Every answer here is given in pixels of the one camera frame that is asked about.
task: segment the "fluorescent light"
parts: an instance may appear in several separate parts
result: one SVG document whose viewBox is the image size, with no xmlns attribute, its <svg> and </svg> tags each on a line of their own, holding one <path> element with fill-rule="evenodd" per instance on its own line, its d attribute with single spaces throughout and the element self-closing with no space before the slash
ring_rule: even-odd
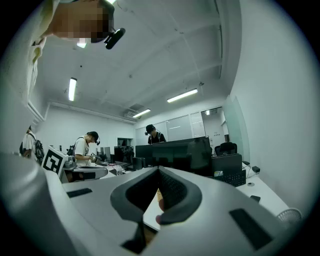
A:
<svg viewBox="0 0 320 256">
<path fill-rule="evenodd" d="M 151 110 L 148 108 L 147 110 L 142 111 L 141 113 L 136 114 L 136 115 L 134 115 L 133 117 L 134 117 L 134 118 L 140 117 L 141 115 L 143 115 L 143 114 L 145 114 L 145 113 L 148 113 L 148 112 L 150 112 L 150 111 L 151 111 Z"/>
<path fill-rule="evenodd" d="M 81 48 L 85 48 L 87 44 L 85 42 L 77 42 L 76 45 Z"/>
<path fill-rule="evenodd" d="M 71 77 L 69 84 L 69 101 L 75 100 L 75 91 L 76 91 L 77 79 Z"/>
<path fill-rule="evenodd" d="M 191 91 L 187 91 L 187 92 L 185 92 L 185 93 L 183 93 L 183 94 L 180 94 L 180 95 L 178 95 L 178 96 L 175 96 L 175 97 L 173 97 L 173 98 L 170 98 L 170 99 L 168 99 L 167 100 L 167 102 L 174 102 L 174 101 L 176 101 L 176 100 L 179 100 L 179 99 L 181 99 L 181 98 L 184 98 L 184 97 L 187 97 L 187 96 L 189 96 L 189 95 L 192 95 L 192 94 L 196 94 L 198 92 L 198 90 L 197 89 L 193 89 L 193 90 L 191 90 Z"/>
</svg>

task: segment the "keyboard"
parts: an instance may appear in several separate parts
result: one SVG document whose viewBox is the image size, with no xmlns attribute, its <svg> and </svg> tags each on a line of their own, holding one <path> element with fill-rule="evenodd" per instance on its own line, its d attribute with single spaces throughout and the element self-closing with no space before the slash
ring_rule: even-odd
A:
<svg viewBox="0 0 320 256">
<path fill-rule="evenodd" d="M 216 176 L 213 178 L 215 180 L 231 184 L 234 187 L 238 187 L 246 184 L 246 170 L 241 170 L 240 172 L 237 172 L 237 173 Z"/>
</svg>

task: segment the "black shirt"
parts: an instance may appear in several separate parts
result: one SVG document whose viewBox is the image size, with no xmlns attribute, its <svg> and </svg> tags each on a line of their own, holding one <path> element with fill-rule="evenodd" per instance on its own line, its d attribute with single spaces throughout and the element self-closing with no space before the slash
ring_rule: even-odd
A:
<svg viewBox="0 0 320 256">
<path fill-rule="evenodd" d="M 153 137 L 152 135 L 149 136 L 148 144 L 154 144 L 159 142 L 166 142 L 165 136 L 161 132 L 160 132 L 160 139 L 159 139 L 159 132 L 156 132 L 155 137 Z"/>
</svg>

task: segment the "office chair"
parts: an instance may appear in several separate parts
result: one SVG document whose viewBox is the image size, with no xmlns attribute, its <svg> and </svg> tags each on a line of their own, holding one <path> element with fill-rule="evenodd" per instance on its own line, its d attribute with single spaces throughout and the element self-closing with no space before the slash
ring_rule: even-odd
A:
<svg viewBox="0 0 320 256">
<path fill-rule="evenodd" d="M 222 143 L 220 146 L 214 147 L 214 152 L 217 156 L 236 154 L 238 152 L 237 144 L 232 142 Z"/>
</svg>

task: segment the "white ceiling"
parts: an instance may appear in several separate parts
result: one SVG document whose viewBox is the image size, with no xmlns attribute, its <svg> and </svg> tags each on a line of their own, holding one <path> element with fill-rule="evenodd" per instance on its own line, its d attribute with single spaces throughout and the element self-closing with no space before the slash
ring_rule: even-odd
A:
<svg viewBox="0 0 320 256">
<path fill-rule="evenodd" d="M 37 84 L 49 100 L 123 116 L 134 104 L 144 110 L 159 96 L 197 88 L 200 81 L 210 86 L 207 81 L 220 78 L 214 0 L 117 0 L 113 5 L 115 29 L 126 29 L 113 49 L 103 42 L 82 49 L 47 38 Z M 73 102 L 68 100 L 71 77 L 77 78 Z"/>
</svg>

